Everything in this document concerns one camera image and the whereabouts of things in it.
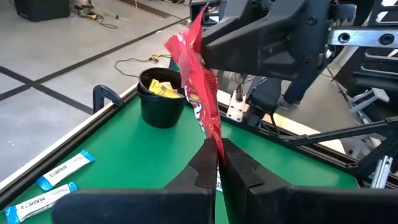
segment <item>metal frame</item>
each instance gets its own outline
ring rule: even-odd
[[[362,124],[350,128],[343,128],[334,131],[328,131],[320,134],[311,134],[309,136],[298,136],[296,139],[289,141],[293,146],[303,146],[312,143],[329,141],[334,139],[348,138],[363,134],[380,133],[384,131],[394,131],[398,129],[398,116],[386,118],[384,121]]]
[[[111,119],[115,114],[121,111],[126,104],[135,99],[137,96],[137,88],[133,88],[129,91],[125,96],[121,97],[124,104],[122,106],[111,105],[110,107],[104,108],[98,112],[99,114],[95,114],[95,118],[93,118],[87,125],[83,126],[79,129],[74,135],[70,138],[66,139],[62,142],[58,147],[48,153],[45,157],[38,160],[34,165],[29,167],[25,172],[19,174],[15,179],[13,179],[10,183],[5,185],[2,189],[0,189],[0,210],[4,209],[8,204],[10,204],[15,198],[17,198],[20,194],[26,191],[30,186],[32,186],[37,178],[41,175],[48,172],[51,168],[57,165],[61,160],[71,153],[77,146],[79,146],[83,141],[91,136],[96,130],[98,130],[102,125],[104,125],[109,119]],[[312,159],[325,163],[329,166],[335,167],[339,170],[347,172],[359,180],[359,184],[362,181],[370,182],[367,177],[361,177],[355,172],[355,169],[352,167],[358,167],[360,165],[360,161],[353,159],[349,156],[336,152],[328,147],[322,146],[320,144],[309,144],[307,146],[293,146],[287,143],[283,139],[279,139],[273,135],[273,125],[262,122],[262,126],[269,128],[269,131],[266,128],[252,128],[244,123],[238,123],[226,117],[226,112],[228,110],[228,105],[224,105],[222,103],[218,104],[221,120],[232,124],[238,128],[242,128],[250,133],[253,133],[257,136],[265,138],[267,140],[276,142],[277,144],[281,144],[293,151],[304,154]],[[280,128],[280,133],[286,136],[297,136],[290,131]],[[386,187],[389,188],[398,188],[398,177],[390,175],[387,181]]]

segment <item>black metal clamp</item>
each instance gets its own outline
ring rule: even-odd
[[[118,106],[124,104],[122,98],[112,89],[105,85],[98,85],[93,88],[93,113],[96,113],[104,107],[105,98],[111,100],[112,103]]]

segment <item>gray concrete floor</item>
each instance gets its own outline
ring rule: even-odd
[[[104,84],[122,93],[137,82],[137,78],[116,71],[115,61],[131,57],[147,59],[152,54],[167,53],[163,43],[180,32],[182,26],[162,29],[111,54],[62,72],[64,68],[189,15],[188,7],[183,5],[160,0],[139,2],[170,16],[161,18],[116,0],[101,0],[97,9],[107,12],[110,16],[105,17],[106,22],[118,29],[107,29],[77,16],[33,23],[17,16],[8,0],[0,0],[0,67],[19,74],[0,73],[0,181],[89,117],[91,91],[95,85]],[[159,63],[125,62],[119,67],[125,73],[138,75],[147,68],[168,64],[169,60],[163,58]],[[233,80],[220,80],[220,87],[224,88],[223,82]],[[34,81],[41,84],[40,88],[31,88],[30,82]],[[224,90],[233,91],[233,87]],[[77,106],[70,106],[70,101],[76,101]],[[320,131],[354,125],[336,85],[324,75],[311,86],[299,108],[278,113]]]

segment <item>black plastic housing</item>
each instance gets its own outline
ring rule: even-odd
[[[220,165],[220,174],[230,224],[373,224],[396,220],[396,190],[293,186],[229,139],[223,143],[225,163]]]
[[[208,68],[293,80],[317,76],[328,35],[328,1],[278,0],[262,10],[228,0],[224,16],[202,35]]]
[[[216,144],[206,139],[184,170],[163,189],[78,191],[56,202],[53,222],[212,224],[216,171]]]

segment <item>yellow item in bucket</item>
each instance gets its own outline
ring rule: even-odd
[[[178,94],[173,91],[173,87],[169,82],[159,82],[156,79],[153,79],[149,86],[149,91],[155,93],[159,96],[164,96],[168,98],[181,98],[183,97],[181,94]]]

